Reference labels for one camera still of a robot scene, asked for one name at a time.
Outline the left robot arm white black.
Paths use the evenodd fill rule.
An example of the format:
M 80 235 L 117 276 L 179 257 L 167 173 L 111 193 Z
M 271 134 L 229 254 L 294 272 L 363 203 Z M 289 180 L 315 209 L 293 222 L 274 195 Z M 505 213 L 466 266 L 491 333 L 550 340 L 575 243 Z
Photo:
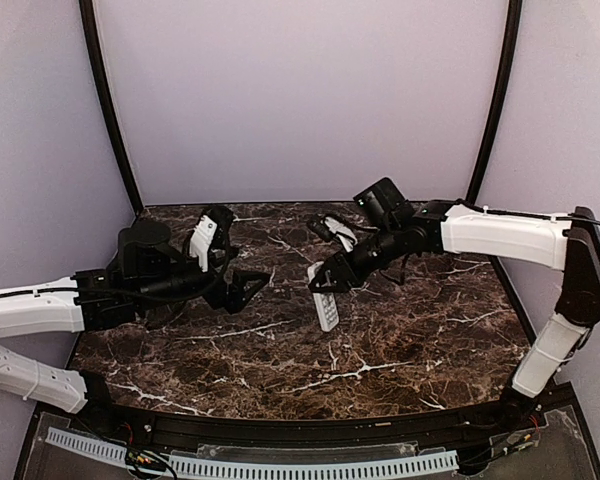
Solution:
M 36 333 L 106 331 L 149 311 L 202 298 L 214 310 L 243 310 L 267 284 L 269 274 L 225 273 L 238 254 L 230 225 L 203 216 L 191 235 L 191 251 L 171 243 L 161 222 L 142 220 L 120 231 L 114 259 L 104 269 L 85 270 L 39 285 L 0 290 L 0 341 Z M 70 414 L 111 403 L 104 378 L 63 370 L 17 354 L 0 343 L 0 390 Z

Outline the white remote control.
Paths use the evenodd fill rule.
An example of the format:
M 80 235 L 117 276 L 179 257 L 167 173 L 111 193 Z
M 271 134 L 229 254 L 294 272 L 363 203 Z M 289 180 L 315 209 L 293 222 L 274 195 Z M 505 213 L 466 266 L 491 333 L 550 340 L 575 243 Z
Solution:
M 339 323 L 337 304 L 332 293 L 313 293 L 314 304 L 321 330 L 330 332 Z

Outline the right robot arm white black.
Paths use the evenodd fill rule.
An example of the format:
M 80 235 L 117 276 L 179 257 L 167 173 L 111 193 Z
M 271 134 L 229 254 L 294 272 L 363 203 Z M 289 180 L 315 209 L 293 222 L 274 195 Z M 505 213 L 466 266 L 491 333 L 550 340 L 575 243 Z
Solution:
M 422 253 L 504 257 L 562 272 L 553 314 L 510 380 L 517 397 L 538 397 L 600 322 L 600 221 L 586 207 L 539 214 L 433 200 L 415 208 L 388 177 L 354 200 L 370 235 L 320 265 L 309 281 L 314 294 L 346 293 L 394 260 Z

